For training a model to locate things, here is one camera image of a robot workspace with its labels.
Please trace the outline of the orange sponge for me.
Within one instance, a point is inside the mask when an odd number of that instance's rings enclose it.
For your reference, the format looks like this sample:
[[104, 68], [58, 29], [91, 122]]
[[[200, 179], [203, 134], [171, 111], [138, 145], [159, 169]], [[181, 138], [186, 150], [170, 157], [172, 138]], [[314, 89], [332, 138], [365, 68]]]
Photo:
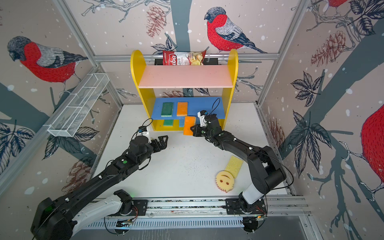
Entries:
[[184, 121], [183, 134], [185, 136], [192, 136], [193, 131], [191, 130], [191, 127], [195, 126], [195, 124], [196, 124], [196, 117], [186, 116]]

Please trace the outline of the blue sponge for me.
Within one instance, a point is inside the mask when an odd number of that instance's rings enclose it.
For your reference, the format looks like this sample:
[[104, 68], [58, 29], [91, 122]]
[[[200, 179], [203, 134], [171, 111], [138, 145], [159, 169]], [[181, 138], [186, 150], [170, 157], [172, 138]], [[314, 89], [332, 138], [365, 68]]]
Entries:
[[185, 124], [185, 118], [182, 118], [179, 120], [179, 127], [180, 128], [183, 128], [184, 127], [184, 124]]

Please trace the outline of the pale yellow sponge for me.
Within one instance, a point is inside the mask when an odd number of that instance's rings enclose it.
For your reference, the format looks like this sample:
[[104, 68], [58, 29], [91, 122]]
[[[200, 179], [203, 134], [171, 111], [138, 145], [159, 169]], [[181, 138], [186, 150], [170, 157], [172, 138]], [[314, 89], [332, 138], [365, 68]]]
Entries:
[[177, 117], [185, 117], [188, 115], [188, 102], [178, 102]]

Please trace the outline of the light green sponge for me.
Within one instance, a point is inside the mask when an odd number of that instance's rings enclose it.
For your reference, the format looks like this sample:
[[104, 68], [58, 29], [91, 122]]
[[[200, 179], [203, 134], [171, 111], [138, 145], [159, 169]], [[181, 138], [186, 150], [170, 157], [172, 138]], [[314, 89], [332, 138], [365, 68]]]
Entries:
[[174, 125], [174, 120], [164, 120], [164, 127], [172, 127]]

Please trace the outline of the dark green sponge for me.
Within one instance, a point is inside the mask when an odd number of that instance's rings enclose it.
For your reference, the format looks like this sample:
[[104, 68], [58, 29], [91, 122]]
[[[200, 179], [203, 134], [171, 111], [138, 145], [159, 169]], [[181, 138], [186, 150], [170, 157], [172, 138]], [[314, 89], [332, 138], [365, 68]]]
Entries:
[[164, 102], [162, 105], [161, 117], [168, 118], [172, 117], [174, 110], [173, 102]]

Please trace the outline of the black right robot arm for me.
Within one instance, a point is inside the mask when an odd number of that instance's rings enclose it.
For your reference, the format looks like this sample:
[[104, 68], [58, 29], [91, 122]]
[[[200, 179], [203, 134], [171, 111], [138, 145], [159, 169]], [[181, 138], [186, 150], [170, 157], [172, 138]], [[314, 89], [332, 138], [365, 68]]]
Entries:
[[250, 145], [224, 131], [216, 114], [209, 114], [203, 110], [198, 112], [198, 117], [200, 123], [190, 127], [194, 137], [204, 137], [215, 147], [234, 154], [248, 164], [252, 183], [239, 194], [237, 210], [245, 214], [258, 210], [266, 216], [268, 210], [262, 209], [261, 204], [267, 205], [267, 203], [262, 198], [287, 178], [275, 152], [271, 147]]

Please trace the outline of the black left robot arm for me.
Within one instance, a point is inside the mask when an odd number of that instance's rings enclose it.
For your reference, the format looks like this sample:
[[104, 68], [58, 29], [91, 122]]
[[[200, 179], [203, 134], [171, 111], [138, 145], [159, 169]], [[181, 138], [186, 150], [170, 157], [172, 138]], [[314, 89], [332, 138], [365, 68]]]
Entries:
[[168, 136], [149, 140], [137, 136], [126, 149], [96, 177], [55, 200], [46, 198], [37, 207], [31, 232], [36, 240], [69, 240], [79, 221], [75, 217], [86, 205], [109, 188], [125, 180], [152, 154], [165, 150]]

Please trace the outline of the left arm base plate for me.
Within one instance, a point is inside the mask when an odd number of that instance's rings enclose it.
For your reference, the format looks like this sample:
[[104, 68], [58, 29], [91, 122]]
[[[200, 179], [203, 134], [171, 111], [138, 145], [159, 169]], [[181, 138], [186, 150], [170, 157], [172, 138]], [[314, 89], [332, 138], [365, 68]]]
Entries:
[[108, 217], [142, 217], [146, 215], [147, 207], [148, 207], [148, 200], [144, 199], [133, 199], [131, 204], [131, 209], [129, 212], [122, 213], [122, 210], [115, 214], [108, 215]]

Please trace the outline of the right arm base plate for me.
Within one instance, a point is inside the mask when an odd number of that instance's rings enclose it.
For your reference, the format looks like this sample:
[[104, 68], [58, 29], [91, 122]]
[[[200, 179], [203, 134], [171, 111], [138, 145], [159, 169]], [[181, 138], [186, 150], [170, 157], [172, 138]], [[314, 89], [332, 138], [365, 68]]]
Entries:
[[258, 200], [253, 204], [248, 204], [242, 199], [226, 199], [223, 208], [228, 215], [261, 215], [268, 212], [268, 205], [264, 199]]

